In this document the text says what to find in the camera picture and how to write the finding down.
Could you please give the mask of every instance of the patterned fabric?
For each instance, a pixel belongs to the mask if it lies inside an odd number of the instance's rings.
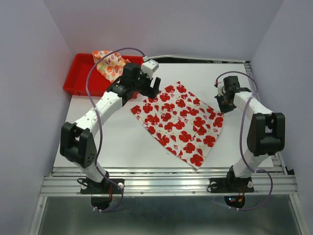
[[[196,169],[214,146],[224,120],[180,82],[131,111],[162,146]]]
[[[93,51],[93,61],[97,63],[103,56],[109,54],[111,51]],[[124,60],[119,53],[114,53],[109,57],[103,59],[98,65],[97,70],[111,83],[114,82],[123,73],[123,68],[129,60]]]

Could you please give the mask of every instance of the white cloth with red flowers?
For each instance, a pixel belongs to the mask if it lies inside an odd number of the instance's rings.
[[[180,82],[131,111],[160,144],[196,169],[217,141],[224,120]]]

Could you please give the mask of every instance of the robotic arm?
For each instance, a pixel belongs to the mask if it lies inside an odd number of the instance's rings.
[[[60,153],[70,162],[75,163],[94,184],[106,188],[108,182],[104,175],[109,176],[97,161],[97,149],[94,136],[99,131],[98,116],[101,123],[130,100],[134,93],[149,98],[155,98],[159,92],[160,78],[156,78],[154,86],[150,87],[152,75],[158,69],[154,60],[144,62],[141,66],[127,63],[122,75],[104,92],[96,104],[96,109],[90,109],[83,117],[74,123],[66,122],[61,129]]]
[[[244,159],[241,158],[231,166],[226,178],[210,179],[210,182],[214,182],[214,186],[211,183],[210,191],[234,193],[244,188],[245,192],[254,192],[251,169],[256,169],[266,158],[284,149],[285,116],[282,113],[273,113],[254,97],[250,99],[251,91],[240,87],[237,76],[226,77],[222,83],[216,84],[216,87],[218,95],[215,98],[221,112],[228,113],[237,107],[251,123]]]

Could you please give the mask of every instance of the red plastic tray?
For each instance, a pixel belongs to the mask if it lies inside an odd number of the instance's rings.
[[[122,55],[122,57],[139,65],[143,63],[143,59],[140,56]],[[78,53],[69,69],[63,89],[72,95],[87,95],[85,89],[86,79],[93,65],[92,54]],[[102,96],[109,85],[110,82],[97,69],[94,69],[89,80],[90,94],[92,96]]]

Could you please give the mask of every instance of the gray wall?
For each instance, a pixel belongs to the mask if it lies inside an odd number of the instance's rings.
[[[250,60],[283,0],[44,2],[74,53],[132,46],[150,56]]]
[[[28,234],[57,151],[72,53],[42,0],[0,7],[0,234]]]
[[[294,168],[313,232],[313,1],[285,0],[253,56],[262,102],[286,115],[283,157]]]

